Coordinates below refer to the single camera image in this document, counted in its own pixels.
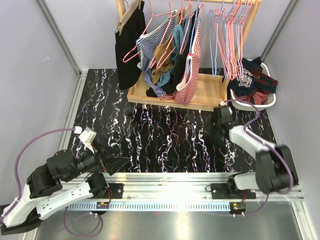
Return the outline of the maroon tank top grey trim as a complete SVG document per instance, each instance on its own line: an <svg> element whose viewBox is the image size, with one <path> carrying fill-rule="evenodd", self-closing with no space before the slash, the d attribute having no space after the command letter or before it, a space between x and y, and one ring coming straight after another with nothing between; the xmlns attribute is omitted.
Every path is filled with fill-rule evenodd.
<svg viewBox="0 0 320 240"><path fill-rule="evenodd" d="M250 102L253 105L267 105L269 103L268 97L269 94L259 91L255 92L253 95L239 96L241 100Z"/></svg>

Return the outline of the red white striped tank top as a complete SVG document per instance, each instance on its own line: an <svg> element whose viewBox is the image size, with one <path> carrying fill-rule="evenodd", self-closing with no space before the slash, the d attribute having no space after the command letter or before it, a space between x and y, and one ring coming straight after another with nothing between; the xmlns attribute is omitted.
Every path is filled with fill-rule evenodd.
<svg viewBox="0 0 320 240"><path fill-rule="evenodd" d="M160 99L164 100L174 100L175 103L187 106L192 98L194 97L197 87L198 87L198 78L199 78L199 67L201 60L201 47L200 47L200 21L198 20L196 26L196 35L195 35L195 52L192 56L188 56L192 29L188 37L186 47L184 48L182 54L178 56L175 67L171 72L173 76L173 93L167 92L165 95L161 96ZM190 74L187 74L187 59L191 60L191 70Z"/></svg>

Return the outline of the navy tank top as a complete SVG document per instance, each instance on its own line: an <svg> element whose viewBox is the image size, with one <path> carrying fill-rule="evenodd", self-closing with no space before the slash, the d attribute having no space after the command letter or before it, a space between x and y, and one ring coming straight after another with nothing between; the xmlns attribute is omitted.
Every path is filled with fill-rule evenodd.
<svg viewBox="0 0 320 240"><path fill-rule="evenodd" d="M275 94L278 81L263 73L261 57L253 60L242 58L244 76L242 79L231 80L228 87L237 97L252 97L257 92L262 94Z"/></svg>

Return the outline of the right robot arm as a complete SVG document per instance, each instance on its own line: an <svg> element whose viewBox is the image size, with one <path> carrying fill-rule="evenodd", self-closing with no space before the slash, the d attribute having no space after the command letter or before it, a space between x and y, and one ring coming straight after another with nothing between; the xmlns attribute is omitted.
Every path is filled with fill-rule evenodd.
<svg viewBox="0 0 320 240"><path fill-rule="evenodd" d="M208 134L241 147L255 160L255 171L238 172L228 177L226 192L229 197L237 199L250 190L285 194L299 184L290 148L269 142L236 122L227 105L213 109Z"/></svg>

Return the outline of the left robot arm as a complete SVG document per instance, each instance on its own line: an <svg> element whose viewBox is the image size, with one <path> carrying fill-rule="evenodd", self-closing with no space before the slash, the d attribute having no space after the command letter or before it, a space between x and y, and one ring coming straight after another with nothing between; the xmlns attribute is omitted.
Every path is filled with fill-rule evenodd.
<svg viewBox="0 0 320 240"><path fill-rule="evenodd" d="M104 174L112 176L130 161L99 144L79 158L70 150L56 152L30 174L17 199L0 207L1 235L29 232L71 204L105 197L110 186Z"/></svg>

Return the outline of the light blue wire hanger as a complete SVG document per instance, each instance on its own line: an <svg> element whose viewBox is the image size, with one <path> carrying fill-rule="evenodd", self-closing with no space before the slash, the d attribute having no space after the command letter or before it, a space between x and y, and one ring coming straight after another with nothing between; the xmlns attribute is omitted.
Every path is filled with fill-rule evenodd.
<svg viewBox="0 0 320 240"><path fill-rule="evenodd" d="M195 15L194 15L195 19L194 19L194 25L192 28L192 32L191 32L191 41L190 41L189 53L188 53L189 57L195 53L196 27L197 27L197 23L198 23L199 13L200 13L200 1L197 0L197 8L196 8ZM186 62L186 73L187 74L191 73L191 60L190 59L187 59L187 62Z"/></svg>
<svg viewBox="0 0 320 240"><path fill-rule="evenodd" d="M217 28L219 27L219 17L220 12L222 11L222 8L225 4L225 1L223 0L221 2L220 8L218 8L218 13L215 12L215 10L210 9L209 10L209 47L210 47L210 59L211 59L211 69L212 69L212 76L216 77L218 76L217 70L218 70L218 48L219 48L219 30Z"/></svg>

